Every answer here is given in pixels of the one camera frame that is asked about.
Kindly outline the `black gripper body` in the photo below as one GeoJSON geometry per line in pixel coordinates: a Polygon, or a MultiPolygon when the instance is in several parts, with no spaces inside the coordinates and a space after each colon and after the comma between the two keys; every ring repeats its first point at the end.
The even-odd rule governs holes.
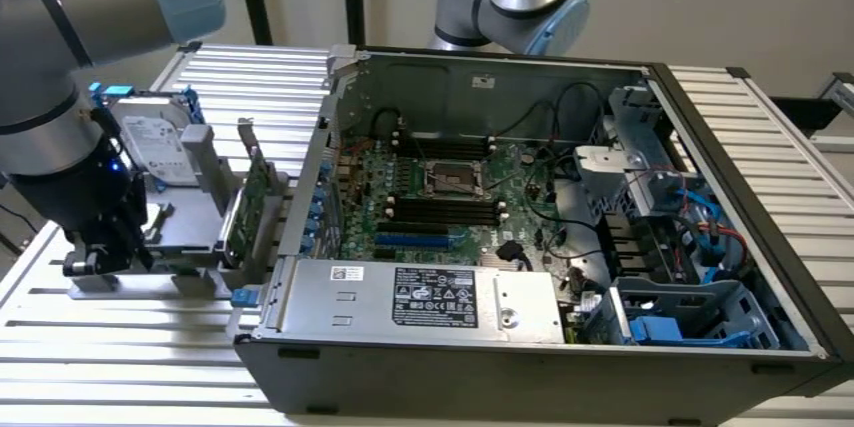
{"type": "Polygon", "coordinates": [[[70,168],[44,175],[12,174],[10,180],[42,216],[79,234],[86,244],[119,250],[144,247],[144,181],[110,140],[102,139],[70,168]]]}

